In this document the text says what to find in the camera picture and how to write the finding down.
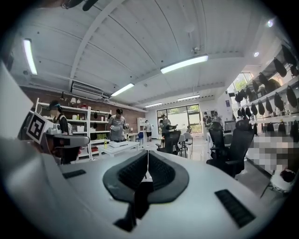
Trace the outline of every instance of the gray shirt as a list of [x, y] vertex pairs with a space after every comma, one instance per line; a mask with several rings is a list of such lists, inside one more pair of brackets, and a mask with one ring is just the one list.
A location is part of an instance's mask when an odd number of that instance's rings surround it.
[[160, 127], [162, 128], [162, 133], [167, 133], [169, 130], [166, 129], [166, 126], [171, 125], [171, 122], [169, 119], [165, 119], [160, 124]]
[[121, 116], [120, 119], [116, 118], [116, 115], [111, 116], [111, 118], [108, 121], [108, 124], [112, 125], [114, 129], [112, 128], [110, 130], [110, 140], [123, 140], [123, 129], [126, 124], [126, 119]]

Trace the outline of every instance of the floor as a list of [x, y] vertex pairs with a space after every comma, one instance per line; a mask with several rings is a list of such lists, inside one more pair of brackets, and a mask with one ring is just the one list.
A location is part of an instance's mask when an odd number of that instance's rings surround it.
[[[153, 139], [152, 142], [144, 142], [142, 147], [156, 150], [158, 148], [156, 143], [160, 144], [161, 140]], [[191, 160], [206, 162], [208, 159], [209, 155], [207, 153], [207, 143], [203, 139], [203, 136], [199, 134], [197, 137], [194, 137]], [[249, 188], [257, 197], [260, 197], [270, 181], [270, 175], [261, 172], [249, 161], [245, 161], [244, 166], [245, 169], [235, 177], [236, 180]], [[280, 193], [271, 190], [271, 187], [267, 188], [261, 198], [261, 201], [265, 205], [271, 205], [281, 200], [284, 200], [283, 196]]]

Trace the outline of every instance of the air conditioner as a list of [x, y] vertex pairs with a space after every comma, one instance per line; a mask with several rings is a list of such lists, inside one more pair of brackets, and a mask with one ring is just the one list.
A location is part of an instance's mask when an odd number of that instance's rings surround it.
[[109, 96], [105, 94], [101, 89], [78, 81], [72, 82], [71, 92], [74, 95], [95, 99], [95, 100], [109, 98]]

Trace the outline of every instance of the box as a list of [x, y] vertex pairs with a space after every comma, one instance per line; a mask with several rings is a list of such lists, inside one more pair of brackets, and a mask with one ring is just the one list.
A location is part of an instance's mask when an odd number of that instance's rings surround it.
[[84, 126], [77, 126], [77, 132], [84, 132]]

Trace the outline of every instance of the brick wall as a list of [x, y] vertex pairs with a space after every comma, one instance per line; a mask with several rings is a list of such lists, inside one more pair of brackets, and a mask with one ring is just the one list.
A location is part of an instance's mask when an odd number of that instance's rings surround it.
[[[43, 103], [49, 103], [52, 100], [58, 100], [61, 105], [68, 105], [68, 101], [71, 99], [71, 96], [69, 95], [64, 95], [64, 98], [68, 98], [67, 101], [61, 101], [60, 97], [61, 94], [55, 93], [55, 92], [50, 92], [50, 91], [43, 91], [43, 90], [38, 90], [38, 89], [32, 89], [32, 88], [27, 88], [27, 87], [21, 87], [24, 93], [31, 99], [31, 101], [34, 104], [34, 109], [35, 109], [35, 104], [37, 98], [39, 98], [40, 102]], [[112, 111], [112, 115], [115, 114], [116, 109], [120, 108], [114, 105], [109, 105], [105, 103], [98, 103], [94, 101], [89, 101], [86, 99], [81, 99], [82, 104], [87, 104], [87, 106], [90, 106], [93, 110], [100, 110], [100, 111], [105, 111], [109, 112], [110, 110]], [[145, 113], [139, 112], [139, 111], [134, 111], [134, 110], [129, 110], [129, 109], [124, 109], [123, 110], [123, 117], [125, 117], [126, 122], [130, 124], [130, 128], [133, 128], [133, 132], [137, 133], [137, 118], [145, 118]], [[65, 116], [67, 119], [71, 119], [71, 116], [75, 113], [71, 112], [64, 112]], [[43, 109], [42, 115], [49, 116], [50, 112], [47, 111], [46, 109]], [[98, 118], [95, 119], [93, 115], [91, 115], [90, 120], [101, 120], [101, 115], [98, 115]], [[98, 124], [97, 126], [97, 131], [98, 130], [105, 130], [105, 125], [104, 124]]]

